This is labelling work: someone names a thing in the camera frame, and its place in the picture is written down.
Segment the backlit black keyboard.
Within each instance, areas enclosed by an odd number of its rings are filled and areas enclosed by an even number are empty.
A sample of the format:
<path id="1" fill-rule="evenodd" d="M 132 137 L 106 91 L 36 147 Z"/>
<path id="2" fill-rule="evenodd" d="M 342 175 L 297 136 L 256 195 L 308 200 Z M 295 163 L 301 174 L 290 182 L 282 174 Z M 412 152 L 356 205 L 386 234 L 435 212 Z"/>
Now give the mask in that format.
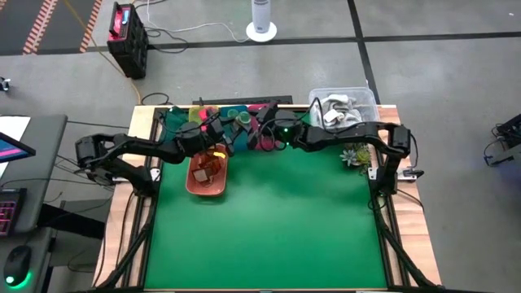
<path id="1" fill-rule="evenodd" d="M 13 233 L 26 194 L 26 188 L 0 189 L 0 237 Z"/>

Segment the black and red crate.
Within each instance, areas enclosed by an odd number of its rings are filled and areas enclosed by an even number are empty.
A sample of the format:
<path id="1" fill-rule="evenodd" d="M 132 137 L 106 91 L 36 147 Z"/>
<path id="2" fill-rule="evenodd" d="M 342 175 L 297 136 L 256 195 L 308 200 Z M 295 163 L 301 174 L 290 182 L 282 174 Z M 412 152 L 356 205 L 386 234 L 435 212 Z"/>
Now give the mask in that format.
<path id="1" fill-rule="evenodd" d="M 147 70 L 148 35 L 133 4 L 112 6 L 107 47 L 126 77 L 143 79 Z"/>

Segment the dark green cloth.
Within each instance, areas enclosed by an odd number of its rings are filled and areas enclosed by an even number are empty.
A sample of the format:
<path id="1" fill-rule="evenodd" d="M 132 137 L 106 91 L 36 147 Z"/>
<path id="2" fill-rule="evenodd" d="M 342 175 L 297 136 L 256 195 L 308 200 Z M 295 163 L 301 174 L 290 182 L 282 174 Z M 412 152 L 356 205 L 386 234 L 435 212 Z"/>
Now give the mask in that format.
<path id="1" fill-rule="evenodd" d="M 173 139 L 175 132 L 188 121 L 188 111 L 180 107 L 171 107 L 160 113 L 160 142 Z"/>

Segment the clear plastic storage container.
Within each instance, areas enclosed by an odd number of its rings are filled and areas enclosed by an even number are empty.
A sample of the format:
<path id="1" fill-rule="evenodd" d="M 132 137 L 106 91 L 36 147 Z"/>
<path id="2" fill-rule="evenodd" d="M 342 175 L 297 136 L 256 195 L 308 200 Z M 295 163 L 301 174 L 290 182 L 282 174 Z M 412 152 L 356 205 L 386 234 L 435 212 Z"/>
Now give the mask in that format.
<path id="1" fill-rule="evenodd" d="M 330 94 L 346 94 L 355 98 L 356 108 L 361 113 L 362 122 L 379 121 L 379 112 L 373 92 L 366 87 L 320 88 L 309 93 L 309 123 L 323 129 L 337 130 L 346 127 L 327 128 L 323 125 L 321 100 Z"/>

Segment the computer monitor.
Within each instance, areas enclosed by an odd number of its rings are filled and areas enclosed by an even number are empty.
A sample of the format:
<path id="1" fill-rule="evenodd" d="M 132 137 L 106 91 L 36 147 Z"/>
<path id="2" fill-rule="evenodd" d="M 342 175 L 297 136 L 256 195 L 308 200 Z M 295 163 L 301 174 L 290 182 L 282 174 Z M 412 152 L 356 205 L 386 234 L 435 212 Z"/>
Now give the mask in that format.
<path id="1" fill-rule="evenodd" d="M 0 132 L 0 164 L 36 155 L 36 151 L 22 142 Z"/>

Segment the white cylindrical tower, round base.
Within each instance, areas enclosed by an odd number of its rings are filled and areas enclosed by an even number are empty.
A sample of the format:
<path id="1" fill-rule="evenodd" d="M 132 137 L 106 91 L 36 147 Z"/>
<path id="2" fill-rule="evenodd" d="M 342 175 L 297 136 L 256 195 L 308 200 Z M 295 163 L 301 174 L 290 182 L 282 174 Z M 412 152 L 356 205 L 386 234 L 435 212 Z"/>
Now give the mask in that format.
<path id="1" fill-rule="evenodd" d="M 271 0 L 251 0 L 252 22 L 246 27 L 247 37 L 254 42 L 272 41 L 277 27 L 271 21 Z"/>

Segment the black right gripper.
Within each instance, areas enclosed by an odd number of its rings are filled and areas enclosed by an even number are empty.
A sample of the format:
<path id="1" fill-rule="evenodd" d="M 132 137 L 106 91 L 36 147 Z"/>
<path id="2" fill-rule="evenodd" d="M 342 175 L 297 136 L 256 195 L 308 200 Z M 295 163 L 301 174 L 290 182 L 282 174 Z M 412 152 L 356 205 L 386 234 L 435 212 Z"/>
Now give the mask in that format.
<path id="1" fill-rule="evenodd" d="M 251 131 L 247 135 L 248 150 L 255 151 L 260 148 L 260 144 L 278 144 L 278 135 L 275 123 L 277 122 L 277 113 L 272 120 L 268 120 L 264 124 L 260 124 L 254 116 L 249 116 L 243 127 L 246 131 Z"/>

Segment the taco seasoning mix packet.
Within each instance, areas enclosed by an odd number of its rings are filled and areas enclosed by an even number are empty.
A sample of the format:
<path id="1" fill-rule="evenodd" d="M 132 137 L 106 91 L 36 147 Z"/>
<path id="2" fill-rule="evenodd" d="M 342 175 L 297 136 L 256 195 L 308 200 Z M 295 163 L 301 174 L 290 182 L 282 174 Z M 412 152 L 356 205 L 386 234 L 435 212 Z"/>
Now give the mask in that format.
<path id="1" fill-rule="evenodd" d="M 214 155 L 204 155 L 199 158 L 199 167 L 211 175 L 219 173 L 221 170 L 221 157 Z"/>
<path id="2" fill-rule="evenodd" d="M 191 171 L 193 178 L 200 184 L 210 184 L 213 172 L 210 168 L 197 168 Z"/>

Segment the orange plastic bin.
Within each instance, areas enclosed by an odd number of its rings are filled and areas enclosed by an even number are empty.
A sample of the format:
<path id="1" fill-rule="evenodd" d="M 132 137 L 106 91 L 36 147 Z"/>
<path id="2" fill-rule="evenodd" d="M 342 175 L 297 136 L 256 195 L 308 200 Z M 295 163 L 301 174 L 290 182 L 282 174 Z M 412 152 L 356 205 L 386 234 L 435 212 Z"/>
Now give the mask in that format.
<path id="1" fill-rule="evenodd" d="M 221 170 L 214 174 L 210 184 L 200 184 L 192 176 L 191 171 L 199 167 L 199 158 L 204 155 L 214 155 L 221 157 Z M 225 191 L 228 168 L 228 155 L 223 144 L 217 144 L 206 151 L 196 154 L 190 159 L 186 175 L 186 189 L 189 193 L 200 197 L 218 197 Z"/>

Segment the grey desk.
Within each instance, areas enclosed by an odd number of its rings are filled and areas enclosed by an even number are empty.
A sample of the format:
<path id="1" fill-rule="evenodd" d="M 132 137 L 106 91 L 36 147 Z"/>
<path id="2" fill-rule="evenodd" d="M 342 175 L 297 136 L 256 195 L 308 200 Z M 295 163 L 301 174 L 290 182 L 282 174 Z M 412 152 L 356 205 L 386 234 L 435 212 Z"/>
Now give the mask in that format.
<path id="1" fill-rule="evenodd" d="M 26 189 L 13 229 L 15 234 L 27 233 L 37 226 L 67 121 L 64 114 L 30 117 L 20 142 L 33 148 L 36 155 L 11 161 L 0 176 L 0 188 Z"/>

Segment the lime green plastic bin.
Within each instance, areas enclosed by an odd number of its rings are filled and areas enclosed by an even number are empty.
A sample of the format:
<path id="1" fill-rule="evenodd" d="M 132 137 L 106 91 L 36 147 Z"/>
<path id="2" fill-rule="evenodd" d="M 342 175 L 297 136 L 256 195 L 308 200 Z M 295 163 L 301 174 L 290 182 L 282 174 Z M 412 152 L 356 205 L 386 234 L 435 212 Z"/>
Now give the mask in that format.
<path id="1" fill-rule="evenodd" d="M 201 125 L 203 122 L 199 118 L 199 110 L 203 107 L 215 107 L 215 106 L 198 106 L 198 107 L 192 107 L 188 111 L 188 121 L 189 122 L 196 122 L 198 125 Z"/>

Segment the black mouse with green light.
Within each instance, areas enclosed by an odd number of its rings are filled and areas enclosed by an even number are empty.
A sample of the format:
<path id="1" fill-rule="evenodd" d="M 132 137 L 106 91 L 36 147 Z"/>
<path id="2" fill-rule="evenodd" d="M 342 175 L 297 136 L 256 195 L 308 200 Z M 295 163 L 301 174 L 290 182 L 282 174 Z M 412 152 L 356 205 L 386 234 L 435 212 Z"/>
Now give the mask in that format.
<path id="1" fill-rule="evenodd" d="M 3 267 L 3 279 L 9 287 L 21 285 L 29 274 L 32 248 L 20 245 L 13 248 L 7 255 Z"/>

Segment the succulent plants in black pot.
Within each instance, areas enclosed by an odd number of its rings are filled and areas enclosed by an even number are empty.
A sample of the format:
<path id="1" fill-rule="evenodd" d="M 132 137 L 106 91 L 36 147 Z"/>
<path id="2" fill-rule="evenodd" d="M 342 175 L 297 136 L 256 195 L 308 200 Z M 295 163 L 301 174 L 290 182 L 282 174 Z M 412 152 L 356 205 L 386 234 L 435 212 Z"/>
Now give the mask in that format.
<path id="1" fill-rule="evenodd" d="M 346 167 L 356 169 L 360 174 L 367 173 L 371 166 L 370 150 L 364 143 L 346 143 L 339 157 Z"/>

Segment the blue plastic bin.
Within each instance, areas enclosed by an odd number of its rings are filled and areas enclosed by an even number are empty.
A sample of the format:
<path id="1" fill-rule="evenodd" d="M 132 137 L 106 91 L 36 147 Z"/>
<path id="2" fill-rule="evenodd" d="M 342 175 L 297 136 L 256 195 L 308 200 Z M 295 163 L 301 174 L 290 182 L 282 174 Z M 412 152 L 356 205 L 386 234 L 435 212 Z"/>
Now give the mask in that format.
<path id="1" fill-rule="evenodd" d="M 244 105 L 231 106 L 231 107 L 222 107 L 220 109 L 221 118 L 228 118 L 227 117 L 227 112 L 231 108 L 235 108 L 239 112 L 243 112 L 243 111 L 247 111 L 248 112 L 248 107 L 244 106 Z M 226 136 L 231 138 L 234 141 L 234 150 L 235 151 L 246 151 L 247 150 L 247 145 L 246 145 L 246 143 L 247 143 L 247 135 L 250 132 L 251 131 L 246 131 L 244 129 L 244 131 L 239 136 L 227 136 L 227 135 Z"/>

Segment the white paper sheet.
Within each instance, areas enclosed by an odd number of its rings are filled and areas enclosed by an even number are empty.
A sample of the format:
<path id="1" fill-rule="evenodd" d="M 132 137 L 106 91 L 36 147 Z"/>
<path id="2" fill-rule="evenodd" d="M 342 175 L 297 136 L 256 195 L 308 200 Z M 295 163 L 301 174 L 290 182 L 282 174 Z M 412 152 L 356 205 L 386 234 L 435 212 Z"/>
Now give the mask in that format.
<path id="1" fill-rule="evenodd" d="M 30 120 L 28 116 L 0 116 L 0 133 L 19 141 Z"/>

